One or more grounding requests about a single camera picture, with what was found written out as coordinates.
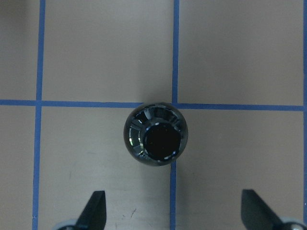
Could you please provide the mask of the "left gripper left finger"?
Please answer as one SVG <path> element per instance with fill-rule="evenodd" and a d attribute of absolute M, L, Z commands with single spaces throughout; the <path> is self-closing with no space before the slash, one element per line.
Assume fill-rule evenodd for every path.
<path fill-rule="evenodd" d="M 106 226 L 105 191 L 94 191 L 75 224 L 78 230 L 104 230 Z"/>

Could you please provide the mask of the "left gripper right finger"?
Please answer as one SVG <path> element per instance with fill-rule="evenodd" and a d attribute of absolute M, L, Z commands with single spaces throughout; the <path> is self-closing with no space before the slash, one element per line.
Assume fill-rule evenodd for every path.
<path fill-rule="evenodd" d="M 252 189 L 242 190 L 241 220 L 247 230 L 288 229 L 288 225 Z"/>

